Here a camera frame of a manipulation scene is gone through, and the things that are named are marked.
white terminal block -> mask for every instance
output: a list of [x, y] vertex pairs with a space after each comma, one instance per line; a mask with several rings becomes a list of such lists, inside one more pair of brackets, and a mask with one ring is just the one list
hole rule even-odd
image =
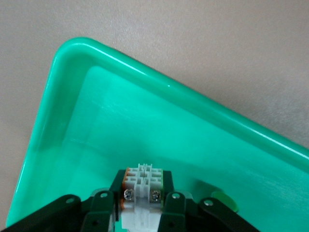
[[162, 169], [147, 164], [128, 168], [123, 191], [122, 228], [128, 232], [157, 232], [162, 215]]

